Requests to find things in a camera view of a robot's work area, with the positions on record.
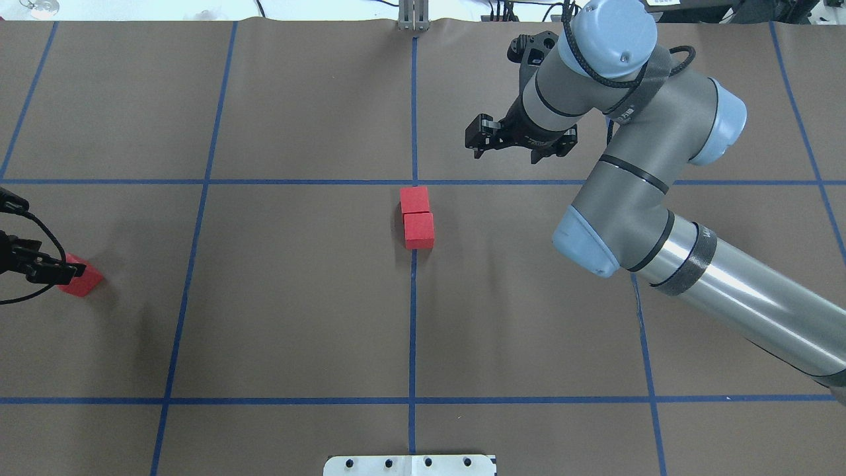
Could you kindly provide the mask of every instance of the cable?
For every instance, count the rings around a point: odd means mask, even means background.
[[[684,71],[685,68],[687,68],[688,66],[690,66],[691,63],[693,63],[693,59],[696,58],[696,50],[690,45],[683,45],[680,47],[670,48],[670,54],[681,53],[682,51],[687,52],[688,56],[684,59],[684,61],[676,65],[675,68],[670,69],[671,76],[675,76],[678,73]]]
[[[547,8],[547,12],[543,14],[543,19],[541,20],[541,23],[547,21],[547,16],[549,16],[549,12],[552,12],[552,9],[556,8],[556,7],[567,8],[561,2],[555,2],[555,3],[550,4],[549,8]]]
[[[62,257],[62,264],[67,264],[68,263],[68,257],[64,252],[64,248],[62,248],[62,245],[59,244],[58,240],[56,239],[56,236],[47,228],[47,226],[41,220],[39,220],[38,217],[36,217],[32,213],[22,212],[22,213],[18,213],[18,214],[20,216],[26,218],[26,219],[32,220],[33,222],[35,222],[35,224],[38,225],[38,228],[40,228],[41,231],[43,231],[44,234],[47,235],[47,238],[50,238],[50,241],[52,241],[52,244],[56,247],[56,249],[58,249],[58,254],[59,254],[60,257]],[[52,288],[52,287],[53,287],[53,285],[46,285],[43,288],[41,288],[40,290],[33,292],[31,294],[28,294],[26,296],[15,297],[14,299],[2,300],[2,301],[0,301],[0,306],[5,305],[5,304],[17,304],[18,302],[29,301],[33,297],[38,297],[38,296],[44,294],[45,292],[49,291],[50,288]]]
[[[564,35],[567,37],[567,44],[570,46],[570,50],[573,52],[573,56],[576,58],[576,63],[582,67],[582,69],[596,82],[603,86],[612,87],[612,88],[619,88],[619,89],[634,89],[637,86],[640,86],[640,81],[643,79],[643,74],[646,71],[646,64],[640,68],[640,73],[638,77],[631,81],[615,81],[609,80],[608,78],[600,75],[597,73],[587,62],[585,57],[582,55],[581,51],[579,50],[579,45],[576,43],[575,35],[573,34],[573,28],[570,25],[570,20],[573,18],[574,13],[570,11],[569,8],[564,10],[564,18],[562,21],[564,22]],[[678,53],[685,51],[688,53],[688,57],[684,59],[678,66],[670,70],[670,75],[675,76],[678,73],[681,73],[685,68],[687,68],[690,63],[693,61],[693,58],[696,56],[696,50],[691,46],[681,46],[681,47],[674,47],[670,49],[670,53]]]
[[[259,7],[259,13],[261,14],[261,17],[267,18],[267,15],[264,14],[264,7],[261,6],[261,0],[255,0],[255,4]]]
[[[524,2],[523,0],[509,0],[511,3],[523,3],[525,5],[558,5],[560,2]]]
[[[40,290],[38,290],[38,291],[36,291],[32,294],[28,294],[28,295],[22,296],[22,297],[15,297],[14,299],[6,299],[4,301],[0,301],[0,306],[5,305],[5,304],[17,304],[18,302],[29,301],[33,297],[38,297],[38,296],[44,294],[45,292],[49,291],[50,288],[52,288],[52,287],[53,287],[53,285],[46,285],[43,288],[41,288]]]
[[[20,216],[24,217],[25,219],[32,220],[33,222],[35,222],[35,224],[38,225],[38,228],[40,228],[41,231],[43,231],[44,234],[47,235],[47,238],[50,238],[50,241],[52,241],[53,245],[56,247],[56,249],[58,249],[58,255],[62,258],[62,264],[67,264],[68,257],[64,252],[64,248],[62,248],[62,245],[59,244],[58,240],[56,239],[56,236],[47,228],[47,226],[32,213],[23,212],[20,214]]]

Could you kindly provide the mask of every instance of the black tape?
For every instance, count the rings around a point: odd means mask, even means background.
[[[667,224],[664,225],[664,231],[661,233],[661,238],[658,238],[658,242],[652,249],[649,251],[649,254],[646,255],[640,263],[637,263],[632,268],[629,268],[629,271],[632,273],[637,273],[638,271],[642,270],[647,264],[649,264],[655,256],[658,255],[658,252],[661,251],[661,248],[664,247],[664,243],[667,242],[667,238],[670,237],[670,232],[673,231],[673,224],[676,223],[676,215],[667,210]]]
[[[628,163],[622,159],[616,158],[611,155],[602,154],[602,157],[599,158],[600,162],[610,163],[614,167],[620,168],[629,172],[632,175],[635,175],[639,179],[643,180],[644,182],[648,183],[649,185],[654,186],[658,190],[661,191],[664,195],[667,195],[667,192],[670,190],[669,185],[665,184],[661,181],[661,179],[657,178],[655,175],[650,174],[649,172],[641,169],[637,165],[633,165]]]
[[[543,102],[543,105],[546,106],[547,109],[549,109],[550,111],[553,111],[554,113],[558,114],[559,116],[564,116],[565,118],[580,118],[580,117],[584,116],[583,113],[582,114],[568,114],[568,113],[565,113],[564,111],[559,111],[559,110],[555,109],[549,102],[547,102],[546,98],[544,98],[544,96],[541,94],[541,87],[538,86],[538,84],[537,84],[537,75],[535,75],[535,92],[537,93],[537,96],[541,99],[541,102]]]
[[[696,226],[696,242],[684,263],[669,278],[656,285],[650,285],[668,296],[678,296],[693,286],[711,265],[717,250],[717,234],[704,226]]]
[[[646,63],[640,84],[634,90],[629,91],[617,104],[614,104],[607,116],[620,125],[631,122],[635,115],[642,111],[655,97],[658,90],[664,86],[672,69],[673,59],[669,50],[664,47],[655,47]]]

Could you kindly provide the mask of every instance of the red cube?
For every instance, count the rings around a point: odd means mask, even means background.
[[[410,250],[430,249],[435,246],[435,219],[431,213],[403,215],[405,247]]]
[[[85,297],[94,289],[94,286],[103,280],[103,275],[86,260],[70,253],[67,253],[67,256],[68,263],[84,264],[85,272],[81,276],[70,280],[70,284],[57,285],[56,287],[72,296]]]
[[[399,206],[403,215],[406,213],[427,213],[429,208],[429,189],[426,187],[405,187],[399,189]]]

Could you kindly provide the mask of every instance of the blue tape line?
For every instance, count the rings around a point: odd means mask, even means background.
[[[793,88],[790,87],[790,79],[788,78],[788,71],[784,67],[784,58],[782,58],[782,48],[778,44],[778,35],[776,34],[776,24],[770,22],[770,35],[772,36],[772,45],[776,49],[776,59],[778,60],[778,68],[782,71],[782,79],[784,80],[784,88],[787,90],[788,98],[790,99],[790,107],[793,108],[794,116],[796,117],[796,124],[799,126],[799,133],[802,135],[802,142],[805,144],[805,150],[808,152],[808,159],[810,160],[810,167],[814,170],[816,177],[816,184],[820,188],[820,196],[822,203],[826,207],[828,214],[828,221],[832,224],[834,231],[834,239],[837,240],[838,248],[840,249],[840,257],[843,259],[843,265],[846,265],[846,246],[843,244],[843,237],[840,235],[840,227],[838,221],[834,217],[832,204],[828,201],[828,193],[826,187],[822,182],[822,175],[820,175],[820,168],[817,166],[816,157],[814,157],[814,150],[810,146],[808,134],[805,130],[805,123],[802,121],[802,114],[799,113],[799,106],[796,104],[796,98],[793,94]]]
[[[0,405],[162,405],[162,398],[122,398],[97,396],[10,396],[0,397]]]
[[[640,350],[643,353],[643,368],[646,373],[646,389],[649,391],[649,408],[652,412],[652,431],[655,433],[655,447],[658,453],[658,469],[661,476],[667,476],[667,462],[664,459],[664,441],[661,437],[661,421],[658,418],[658,404],[655,397],[655,382],[652,380],[652,364],[649,358],[649,343],[646,341],[646,324],[643,319],[643,302],[640,300],[640,287],[635,274],[630,275],[634,298],[637,301],[637,319],[640,323]]]
[[[329,397],[329,398],[171,398],[171,405],[408,405],[405,397]]]
[[[202,185],[203,179],[3,179],[16,185]]]
[[[417,40],[411,38],[411,183],[420,183],[417,172]],[[411,251],[409,299],[409,454],[417,452],[417,250]]]
[[[217,113],[214,119],[214,129],[211,132],[211,143],[209,144],[209,156],[206,162],[206,177],[203,190],[200,195],[200,206],[197,209],[197,220],[194,226],[194,237],[191,241],[191,252],[188,258],[188,270],[185,273],[185,284],[182,290],[182,303],[179,307],[179,320],[176,324],[176,333],[173,337],[173,349],[170,355],[168,366],[168,380],[165,384],[164,402],[162,403],[162,414],[159,417],[159,428],[156,434],[156,446],[153,450],[153,459],[150,465],[150,475],[155,476],[158,472],[159,457],[162,455],[162,442],[164,431],[168,423],[168,409],[170,397],[173,392],[173,376],[176,373],[176,362],[179,358],[179,343],[182,340],[182,329],[185,322],[185,311],[188,309],[188,295],[191,287],[191,278],[194,274],[194,263],[197,255],[197,244],[200,241],[200,231],[203,225],[203,215],[206,211],[206,198],[208,197],[209,179],[212,177],[214,165],[214,152],[217,145],[217,132],[220,128],[220,118],[223,114],[223,103],[226,99],[226,86],[229,81],[229,68],[232,65],[232,53],[235,47],[235,35],[238,32],[238,22],[232,23],[232,32],[229,35],[229,49],[226,55],[226,66],[223,68],[223,79],[220,86],[220,97],[217,99]]]
[[[658,403],[708,403],[742,401],[835,401],[830,394],[809,395],[694,395],[694,396],[656,396]]]
[[[13,185],[204,185],[204,179],[0,179]],[[209,179],[209,185],[583,185],[584,180],[533,179]],[[816,180],[679,180],[675,185],[819,185]],[[846,180],[823,180],[823,185],[846,185]]]
[[[417,398],[417,250],[411,251],[411,298],[409,323],[409,454],[416,452]]]
[[[655,396],[657,403],[742,403],[747,401],[835,401],[828,394]],[[162,405],[164,398],[100,396],[7,396],[0,405]],[[321,405],[585,405],[650,403],[649,396],[404,396],[353,397],[172,397],[170,406],[321,406]]]
[[[676,180],[674,185],[816,185],[816,180]]]
[[[417,185],[417,36],[411,38],[411,179]]]
[[[647,396],[423,396],[417,405],[566,405],[648,403]]]
[[[50,36],[47,38],[47,44],[44,46],[44,52],[41,53],[41,61],[38,62],[38,68],[36,68],[36,75],[32,77],[30,90],[27,91],[26,99],[24,100],[24,106],[20,109],[20,115],[18,116],[18,124],[14,126],[14,132],[12,132],[12,139],[8,143],[8,148],[6,149],[6,157],[3,159],[3,165],[0,165],[0,179],[2,179],[4,175],[6,175],[8,163],[10,160],[12,160],[12,151],[14,151],[14,144],[18,141],[18,134],[20,134],[20,128],[24,125],[26,111],[30,108],[32,95],[36,92],[36,86],[38,86],[38,80],[41,78],[41,72],[44,70],[44,63],[47,62],[47,55],[50,53],[50,47],[52,46],[53,38],[56,37],[57,29],[58,22],[53,22],[53,27],[50,29]]]
[[[412,185],[412,180],[362,179],[212,179],[211,185]]]
[[[457,179],[418,180],[419,185],[584,185],[584,180]]]

